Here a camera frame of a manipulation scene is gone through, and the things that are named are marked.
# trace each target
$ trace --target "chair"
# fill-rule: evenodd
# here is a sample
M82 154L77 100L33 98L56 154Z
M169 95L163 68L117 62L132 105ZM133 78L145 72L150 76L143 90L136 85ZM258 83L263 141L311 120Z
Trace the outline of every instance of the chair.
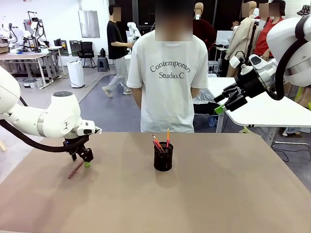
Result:
M78 51L78 56L80 59L80 61L82 61L82 58L84 58L84 65L83 67L85 67L86 65L86 59L89 58L91 61L91 65L92 68L96 67L96 64L93 60L94 56L94 50L93 50L93 42L82 42L81 43L81 51Z

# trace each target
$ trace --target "white wall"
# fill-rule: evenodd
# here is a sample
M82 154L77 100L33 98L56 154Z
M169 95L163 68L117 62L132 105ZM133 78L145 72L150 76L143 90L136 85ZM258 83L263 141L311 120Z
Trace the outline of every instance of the white wall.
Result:
M70 40L82 40L93 42L95 55L98 55L101 48L108 53L107 45L107 23L109 21L108 5L109 0L86 0L82 1L83 10L96 10L101 38L82 38L79 21L79 0L0 0L0 21L5 17L5 21L18 25L24 19L28 19L27 11L37 12L37 17L43 20L47 40L53 41L61 38L67 41L69 53ZM77 60L78 57L65 57L63 61Z
M297 12L302 9L303 5L311 4L311 0L285 0L285 1L286 1L286 8L285 8L286 18L300 17L299 15L297 15Z

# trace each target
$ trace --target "black t-shirt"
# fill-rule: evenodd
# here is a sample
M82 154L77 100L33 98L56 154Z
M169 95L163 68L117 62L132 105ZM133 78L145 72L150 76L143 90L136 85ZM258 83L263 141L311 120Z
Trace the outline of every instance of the black t-shirt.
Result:
M126 47L112 46L113 42L123 43L120 31L116 23L109 21L107 25L107 37L108 37L108 52L110 59L119 59L124 57L126 53Z

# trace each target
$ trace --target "man in white t-shirt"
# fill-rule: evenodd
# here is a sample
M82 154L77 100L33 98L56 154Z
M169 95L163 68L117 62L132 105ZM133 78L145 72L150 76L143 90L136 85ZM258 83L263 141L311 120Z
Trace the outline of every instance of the man in white t-shirt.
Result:
M162 24L133 47L127 86L141 109L142 132L193 133L192 99L207 88L207 49L192 34L182 41L189 35L182 9L161 13Z

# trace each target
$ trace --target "dark red sweater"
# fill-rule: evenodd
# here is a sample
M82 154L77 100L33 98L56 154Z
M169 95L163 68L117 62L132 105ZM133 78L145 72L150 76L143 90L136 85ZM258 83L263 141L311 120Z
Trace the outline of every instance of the dark red sweater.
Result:
M193 20L193 34L204 41L207 49L216 40L216 32L213 26L205 19Z

